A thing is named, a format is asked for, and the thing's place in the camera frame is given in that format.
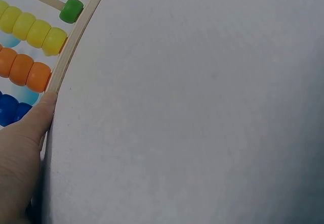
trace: orange bead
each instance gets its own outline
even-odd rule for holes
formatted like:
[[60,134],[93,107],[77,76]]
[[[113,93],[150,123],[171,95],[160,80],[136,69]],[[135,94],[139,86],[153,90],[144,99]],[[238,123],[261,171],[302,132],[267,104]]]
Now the orange bead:
[[30,56],[17,55],[10,70],[10,81],[18,86],[25,86],[33,63],[34,60]]
[[11,48],[2,48],[0,51],[0,76],[8,78],[10,74],[10,70],[14,60],[17,56],[17,52],[15,52]]
[[48,65],[41,62],[34,62],[27,78],[27,87],[37,93],[42,93],[46,89],[47,81],[51,75]]

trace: blue bead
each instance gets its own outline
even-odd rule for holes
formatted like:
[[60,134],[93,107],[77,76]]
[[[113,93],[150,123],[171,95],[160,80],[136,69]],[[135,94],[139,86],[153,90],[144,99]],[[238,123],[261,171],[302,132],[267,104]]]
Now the blue bead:
[[20,103],[18,104],[18,108],[16,110],[16,114],[14,117],[14,122],[17,122],[22,119],[22,117],[25,116],[25,114],[28,113],[28,111],[31,109],[31,105],[26,104],[26,103]]
[[18,101],[14,97],[3,94],[0,99],[0,125],[6,127],[13,123]]

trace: wooden abacus frame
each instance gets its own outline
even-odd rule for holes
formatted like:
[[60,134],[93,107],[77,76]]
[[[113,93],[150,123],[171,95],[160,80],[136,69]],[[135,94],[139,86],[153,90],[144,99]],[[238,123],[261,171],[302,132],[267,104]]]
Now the wooden abacus frame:
[[[62,10],[65,3],[59,0],[39,0],[53,8]],[[75,22],[74,28],[58,57],[54,70],[52,71],[51,78],[49,80],[46,91],[59,92],[61,84],[63,82],[65,73],[76,50],[76,47],[93,15],[99,2],[101,0],[90,0],[88,4],[83,8],[81,14],[79,15],[77,21]]]
[[52,72],[51,79],[49,81],[46,91],[55,91],[58,93],[61,84],[63,82],[66,70],[71,62],[73,54],[76,50],[76,47],[85,31],[92,15],[94,14],[99,2],[101,0],[90,0],[88,4],[83,9],[78,20],[75,23],[75,26],[70,33],[66,44],[59,55],[59,59],[54,67]]

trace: green bead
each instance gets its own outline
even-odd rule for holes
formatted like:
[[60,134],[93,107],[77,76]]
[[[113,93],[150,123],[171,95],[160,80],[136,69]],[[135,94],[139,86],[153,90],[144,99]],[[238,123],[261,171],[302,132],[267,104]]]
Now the green bead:
[[60,13],[60,19],[66,23],[75,23],[83,10],[83,3],[79,0],[67,0]]

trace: abacus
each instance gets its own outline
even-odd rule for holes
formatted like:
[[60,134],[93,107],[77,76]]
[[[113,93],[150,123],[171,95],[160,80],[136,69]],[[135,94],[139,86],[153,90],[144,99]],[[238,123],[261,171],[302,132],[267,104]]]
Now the abacus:
[[[0,30],[42,49],[46,56],[58,56],[54,70],[51,71],[43,62],[35,62],[28,55],[0,45],[0,77],[8,78],[18,86],[27,86],[37,93],[47,90],[58,93],[76,46],[100,0],[90,0],[86,6],[79,0],[65,3],[60,0],[38,1],[57,9],[59,18],[65,23],[74,24],[70,35],[2,0]],[[14,97],[0,92],[0,125],[4,127],[17,122],[31,108],[31,105],[19,103]]]

